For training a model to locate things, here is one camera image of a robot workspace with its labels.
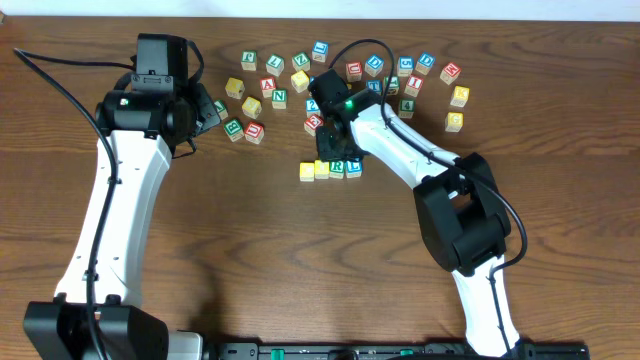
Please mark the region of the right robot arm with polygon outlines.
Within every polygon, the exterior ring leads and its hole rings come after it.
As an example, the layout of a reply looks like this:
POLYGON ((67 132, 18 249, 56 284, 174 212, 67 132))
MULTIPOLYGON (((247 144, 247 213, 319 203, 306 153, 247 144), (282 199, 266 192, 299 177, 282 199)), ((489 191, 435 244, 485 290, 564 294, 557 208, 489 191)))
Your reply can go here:
POLYGON ((454 278, 468 344, 482 356, 513 356, 520 336, 503 271, 511 264, 506 238, 521 221, 499 193, 487 161, 439 148, 401 120, 383 95, 349 90, 333 69, 308 89, 327 122, 316 132, 320 159, 372 155, 412 189, 422 240, 454 278))

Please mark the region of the yellow C block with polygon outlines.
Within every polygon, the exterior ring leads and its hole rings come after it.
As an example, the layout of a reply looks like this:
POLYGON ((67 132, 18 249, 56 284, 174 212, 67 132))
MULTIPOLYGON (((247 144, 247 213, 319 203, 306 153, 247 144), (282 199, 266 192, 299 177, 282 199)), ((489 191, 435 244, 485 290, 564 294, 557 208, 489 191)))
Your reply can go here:
POLYGON ((299 164, 299 179, 301 182, 313 182, 315 180, 314 162, 301 162, 299 164))

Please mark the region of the blue L block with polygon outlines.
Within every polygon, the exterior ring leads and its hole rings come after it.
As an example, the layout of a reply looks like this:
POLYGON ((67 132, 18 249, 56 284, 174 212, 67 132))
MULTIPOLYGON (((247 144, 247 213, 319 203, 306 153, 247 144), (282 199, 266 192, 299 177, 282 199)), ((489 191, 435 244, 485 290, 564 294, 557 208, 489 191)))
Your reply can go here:
POLYGON ((358 178, 362 176, 363 164, 361 161, 346 161, 345 167, 347 178, 358 178))

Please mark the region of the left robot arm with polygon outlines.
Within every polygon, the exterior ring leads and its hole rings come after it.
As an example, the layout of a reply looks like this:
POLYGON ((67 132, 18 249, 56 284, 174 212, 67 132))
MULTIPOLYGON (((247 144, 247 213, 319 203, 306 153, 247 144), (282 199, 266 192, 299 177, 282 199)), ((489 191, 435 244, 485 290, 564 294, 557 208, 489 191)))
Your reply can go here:
POLYGON ((203 337, 170 331, 142 307, 154 204, 177 147, 221 119, 190 71, 194 42, 140 34, 137 52, 86 119, 98 136, 94 185, 73 257, 52 300, 31 302, 23 329, 44 359, 204 359, 203 337))

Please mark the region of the green R block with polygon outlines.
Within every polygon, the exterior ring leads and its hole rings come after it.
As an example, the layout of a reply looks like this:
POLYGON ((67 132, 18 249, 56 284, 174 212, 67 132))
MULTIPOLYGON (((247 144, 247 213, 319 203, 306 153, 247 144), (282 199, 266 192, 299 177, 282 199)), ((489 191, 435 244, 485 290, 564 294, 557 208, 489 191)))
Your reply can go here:
POLYGON ((343 179, 345 176, 345 163, 343 161, 331 161, 329 163, 329 177, 343 179))

